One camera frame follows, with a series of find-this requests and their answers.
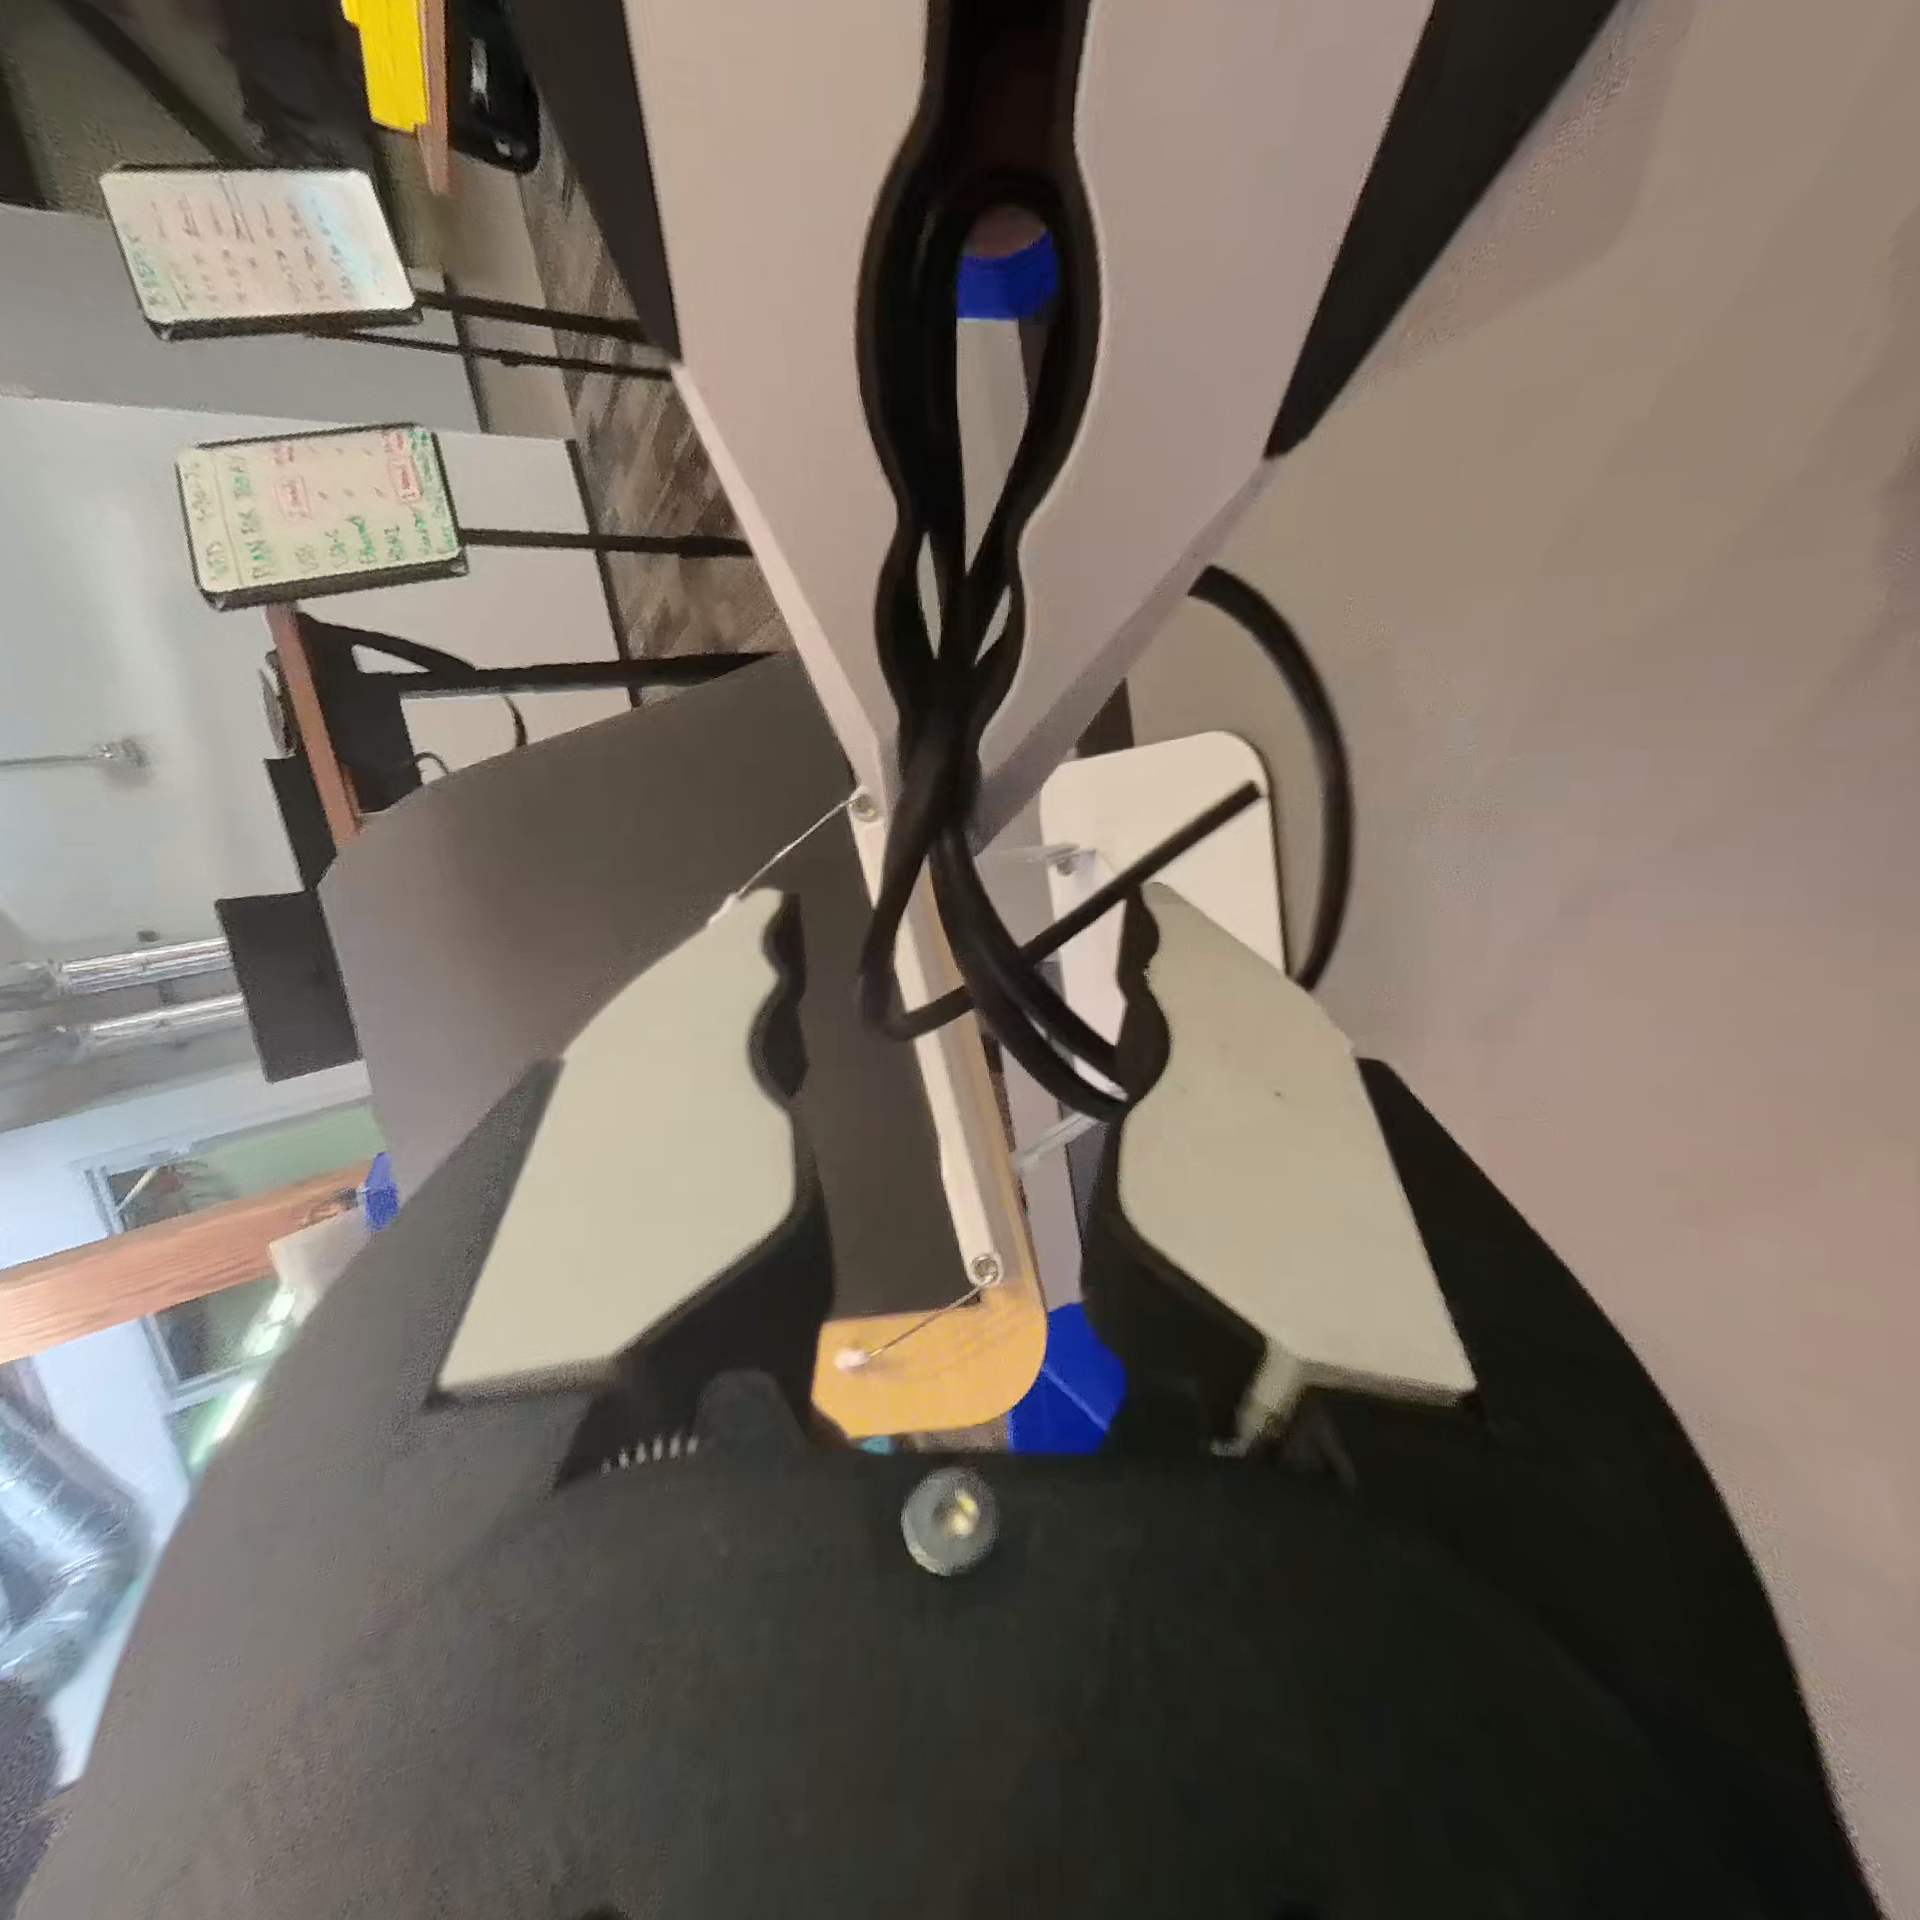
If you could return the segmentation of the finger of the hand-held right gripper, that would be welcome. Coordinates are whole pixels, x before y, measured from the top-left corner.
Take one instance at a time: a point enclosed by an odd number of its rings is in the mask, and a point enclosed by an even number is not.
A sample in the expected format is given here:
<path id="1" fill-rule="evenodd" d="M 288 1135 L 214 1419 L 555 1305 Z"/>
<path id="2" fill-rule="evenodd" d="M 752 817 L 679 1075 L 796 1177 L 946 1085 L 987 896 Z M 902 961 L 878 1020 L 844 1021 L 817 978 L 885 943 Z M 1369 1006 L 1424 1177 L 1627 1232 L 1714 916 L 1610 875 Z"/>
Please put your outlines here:
<path id="1" fill-rule="evenodd" d="M 676 383 L 855 781 L 896 787 L 876 642 L 894 495 L 856 319 L 925 77 L 919 2 L 629 2 Z"/>
<path id="2" fill-rule="evenodd" d="M 1019 541 L 1026 631 L 973 833 L 1038 791 L 1266 478 L 1426 2 L 1097 2 L 1072 112 L 1097 345 Z"/>

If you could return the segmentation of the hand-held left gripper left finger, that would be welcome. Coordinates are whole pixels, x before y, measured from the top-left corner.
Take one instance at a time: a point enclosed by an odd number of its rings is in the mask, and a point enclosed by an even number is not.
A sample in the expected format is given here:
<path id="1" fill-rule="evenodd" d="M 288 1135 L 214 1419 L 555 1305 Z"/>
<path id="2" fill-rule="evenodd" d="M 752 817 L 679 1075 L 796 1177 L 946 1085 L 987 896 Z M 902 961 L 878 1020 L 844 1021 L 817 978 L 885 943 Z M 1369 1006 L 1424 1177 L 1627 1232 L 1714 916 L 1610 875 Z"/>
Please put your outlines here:
<path id="1" fill-rule="evenodd" d="M 740 1283 L 822 1224 L 804 1087 L 804 930 L 786 894 L 737 894 L 563 1045 L 441 1359 L 456 1399 L 612 1385 L 704 1308 L 774 1334 L 801 1311 L 808 1396 L 822 1321 L 811 1279 L 748 1307 Z"/>

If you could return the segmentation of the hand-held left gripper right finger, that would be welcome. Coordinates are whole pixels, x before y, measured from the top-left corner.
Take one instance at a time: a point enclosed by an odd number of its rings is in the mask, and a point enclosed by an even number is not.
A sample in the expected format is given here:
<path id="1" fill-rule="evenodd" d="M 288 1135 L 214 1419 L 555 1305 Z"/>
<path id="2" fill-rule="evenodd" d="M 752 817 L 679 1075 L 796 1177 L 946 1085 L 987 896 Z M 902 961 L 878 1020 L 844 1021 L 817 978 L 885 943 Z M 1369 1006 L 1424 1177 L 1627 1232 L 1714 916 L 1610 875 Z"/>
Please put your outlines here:
<path id="1" fill-rule="evenodd" d="M 1129 1386 L 1184 1404 L 1313 1391 L 1458 1404 L 1475 1363 L 1345 1033 L 1184 894 L 1125 916 L 1082 1302 Z"/>

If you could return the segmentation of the black whiteboard stand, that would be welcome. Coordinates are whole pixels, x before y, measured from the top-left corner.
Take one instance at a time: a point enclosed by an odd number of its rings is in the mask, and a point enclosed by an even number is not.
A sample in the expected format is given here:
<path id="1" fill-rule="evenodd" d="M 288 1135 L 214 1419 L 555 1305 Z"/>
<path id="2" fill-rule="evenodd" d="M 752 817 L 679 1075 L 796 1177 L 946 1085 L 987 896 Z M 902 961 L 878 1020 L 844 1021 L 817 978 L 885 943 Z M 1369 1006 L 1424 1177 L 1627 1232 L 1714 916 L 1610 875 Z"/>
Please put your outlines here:
<path id="1" fill-rule="evenodd" d="M 555 530 L 460 527 L 462 547 L 589 552 L 595 558 L 636 558 L 675 561 L 753 561 L 752 544 L 737 537 L 716 535 L 608 535 Z"/>
<path id="2" fill-rule="evenodd" d="M 550 333 L 582 335 L 620 341 L 636 348 L 658 348 L 645 327 L 625 314 L 572 312 L 487 295 L 416 290 L 412 312 L 438 312 L 452 319 L 503 323 L 514 327 L 548 329 Z"/>

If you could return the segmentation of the black wood-rimmed board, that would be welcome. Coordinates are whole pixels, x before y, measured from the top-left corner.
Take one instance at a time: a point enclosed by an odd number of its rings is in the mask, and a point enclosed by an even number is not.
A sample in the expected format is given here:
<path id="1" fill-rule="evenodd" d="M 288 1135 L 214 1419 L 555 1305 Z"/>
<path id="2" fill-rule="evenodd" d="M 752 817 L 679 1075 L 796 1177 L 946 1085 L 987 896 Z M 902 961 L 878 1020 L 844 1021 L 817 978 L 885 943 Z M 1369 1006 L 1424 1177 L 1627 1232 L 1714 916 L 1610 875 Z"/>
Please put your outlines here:
<path id="1" fill-rule="evenodd" d="M 494 756 L 372 817 L 321 900 L 399 1195 L 851 789 L 788 655 Z M 856 1007 L 871 918 L 861 838 L 836 817 L 762 877 L 804 930 L 797 1107 L 836 1273 L 818 1400 L 853 1438 L 988 1428 L 1036 1377 L 1046 1313 L 963 1286 L 910 1049 Z"/>

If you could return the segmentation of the yellow bin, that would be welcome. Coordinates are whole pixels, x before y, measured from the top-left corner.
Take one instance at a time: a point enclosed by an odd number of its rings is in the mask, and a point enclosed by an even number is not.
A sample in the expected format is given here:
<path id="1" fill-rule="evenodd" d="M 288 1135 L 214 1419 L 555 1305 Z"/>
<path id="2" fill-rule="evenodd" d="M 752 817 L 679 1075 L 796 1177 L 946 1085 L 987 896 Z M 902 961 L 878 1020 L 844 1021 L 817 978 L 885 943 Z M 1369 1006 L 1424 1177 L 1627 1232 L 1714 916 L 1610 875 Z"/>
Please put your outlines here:
<path id="1" fill-rule="evenodd" d="M 358 44 L 372 121 L 390 132 L 427 132 L 444 108 L 447 5 L 340 2 Z"/>

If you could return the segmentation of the whiteboard with green writing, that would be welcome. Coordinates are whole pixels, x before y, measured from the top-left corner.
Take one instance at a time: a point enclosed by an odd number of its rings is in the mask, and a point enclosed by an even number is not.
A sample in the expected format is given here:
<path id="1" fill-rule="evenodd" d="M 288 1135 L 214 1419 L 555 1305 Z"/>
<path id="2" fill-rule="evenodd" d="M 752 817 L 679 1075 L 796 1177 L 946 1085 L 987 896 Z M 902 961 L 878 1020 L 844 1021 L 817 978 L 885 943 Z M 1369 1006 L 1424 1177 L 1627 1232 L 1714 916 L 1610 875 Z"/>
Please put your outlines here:
<path id="1" fill-rule="evenodd" d="M 371 174 L 116 168 L 101 179 L 140 319 L 162 339 L 419 323 Z"/>
<path id="2" fill-rule="evenodd" d="M 470 570 L 441 444 L 425 425 L 184 447 L 175 484 L 195 586 L 218 612 Z"/>

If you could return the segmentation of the silver ventilation duct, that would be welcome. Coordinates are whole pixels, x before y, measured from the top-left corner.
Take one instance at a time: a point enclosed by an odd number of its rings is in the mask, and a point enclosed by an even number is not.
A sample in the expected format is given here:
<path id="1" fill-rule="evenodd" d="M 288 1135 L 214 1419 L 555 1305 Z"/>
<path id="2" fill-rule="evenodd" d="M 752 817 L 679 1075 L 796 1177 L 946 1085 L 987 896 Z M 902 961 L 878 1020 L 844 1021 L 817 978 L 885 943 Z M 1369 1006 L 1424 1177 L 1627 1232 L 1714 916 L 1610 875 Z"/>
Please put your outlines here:
<path id="1" fill-rule="evenodd" d="M 61 1428 L 2 1404 L 2 1679 L 39 1702 L 80 1676 L 151 1548 L 138 1500 Z"/>

